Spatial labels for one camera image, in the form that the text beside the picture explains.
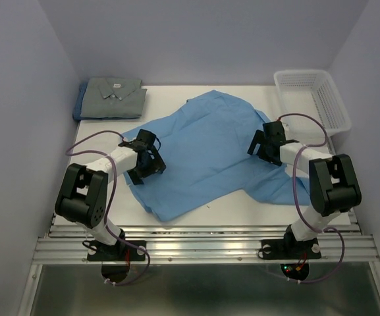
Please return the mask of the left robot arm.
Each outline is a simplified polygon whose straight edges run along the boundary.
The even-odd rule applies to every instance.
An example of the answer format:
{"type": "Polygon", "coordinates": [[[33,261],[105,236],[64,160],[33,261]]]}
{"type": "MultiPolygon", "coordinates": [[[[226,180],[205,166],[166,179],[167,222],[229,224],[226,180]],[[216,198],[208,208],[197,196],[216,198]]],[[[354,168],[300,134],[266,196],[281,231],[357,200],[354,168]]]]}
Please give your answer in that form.
{"type": "Polygon", "coordinates": [[[112,184],[116,190],[117,178],[123,173],[134,185],[142,185],[143,179],[166,169],[155,145],[159,139],[153,132],[141,129],[130,141],[120,133],[117,136],[121,142],[110,153],[90,149],[77,153],[67,151],[69,157],[95,154],[100,158],[86,165],[70,164],[55,203],[55,213],[85,228],[103,244],[102,250],[110,259],[124,255],[126,241],[122,230],[108,218],[113,202],[112,197],[107,197],[108,185],[112,184]]]}

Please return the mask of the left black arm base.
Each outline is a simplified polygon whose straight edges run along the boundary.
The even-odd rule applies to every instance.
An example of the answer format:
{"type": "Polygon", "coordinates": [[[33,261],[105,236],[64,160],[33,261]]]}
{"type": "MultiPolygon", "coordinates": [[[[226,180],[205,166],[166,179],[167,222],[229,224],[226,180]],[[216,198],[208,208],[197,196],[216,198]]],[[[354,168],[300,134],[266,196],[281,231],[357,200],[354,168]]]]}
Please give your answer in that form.
{"type": "Polygon", "coordinates": [[[117,242],[114,246],[109,246],[97,240],[84,240],[82,245],[87,249],[87,260],[89,262],[143,262],[146,255],[142,251],[146,248],[145,240],[135,240],[132,242],[134,247],[126,246],[117,242]]]}

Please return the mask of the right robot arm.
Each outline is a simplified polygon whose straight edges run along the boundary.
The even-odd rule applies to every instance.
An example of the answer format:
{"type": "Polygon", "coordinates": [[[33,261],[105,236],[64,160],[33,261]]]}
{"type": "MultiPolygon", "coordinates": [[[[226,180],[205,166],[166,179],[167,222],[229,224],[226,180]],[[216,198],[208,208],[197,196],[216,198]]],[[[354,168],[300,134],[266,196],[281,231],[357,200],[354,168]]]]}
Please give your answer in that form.
{"type": "Polygon", "coordinates": [[[282,122],[276,120],[256,130],[248,149],[248,154],[278,167],[292,165],[292,194],[299,219],[287,228],[282,241],[282,249],[290,257],[302,253],[305,242],[318,235],[337,233],[329,223],[362,201],[350,156],[324,154],[316,148],[286,139],[282,122]],[[299,206],[296,171],[308,175],[310,205],[305,211],[299,206]]]}

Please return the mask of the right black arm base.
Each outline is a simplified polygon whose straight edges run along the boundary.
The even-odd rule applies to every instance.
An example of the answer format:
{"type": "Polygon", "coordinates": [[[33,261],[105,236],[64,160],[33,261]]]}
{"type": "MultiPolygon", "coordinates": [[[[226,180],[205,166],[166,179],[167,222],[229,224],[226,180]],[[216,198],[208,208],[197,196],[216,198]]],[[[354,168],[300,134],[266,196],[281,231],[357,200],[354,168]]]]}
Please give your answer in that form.
{"type": "Polygon", "coordinates": [[[283,239],[265,239],[260,241],[261,247],[257,256],[264,260],[298,260],[321,259],[320,247],[317,238],[309,241],[297,242],[289,245],[283,239]]]}

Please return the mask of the light blue long sleeve shirt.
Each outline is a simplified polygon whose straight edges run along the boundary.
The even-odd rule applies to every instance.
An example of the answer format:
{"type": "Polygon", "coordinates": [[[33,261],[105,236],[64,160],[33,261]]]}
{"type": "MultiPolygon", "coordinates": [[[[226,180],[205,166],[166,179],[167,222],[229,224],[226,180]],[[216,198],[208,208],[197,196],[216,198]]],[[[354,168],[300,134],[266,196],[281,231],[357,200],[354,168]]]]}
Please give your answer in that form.
{"type": "Polygon", "coordinates": [[[173,114],[152,120],[141,128],[161,142],[166,169],[126,184],[146,212],[161,222],[171,221],[217,198],[244,190],[260,203],[308,205],[306,178],[293,180],[285,166],[276,166],[249,155],[256,130],[269,118],[241,98],[212,90],[189,99],[173,114]]]}

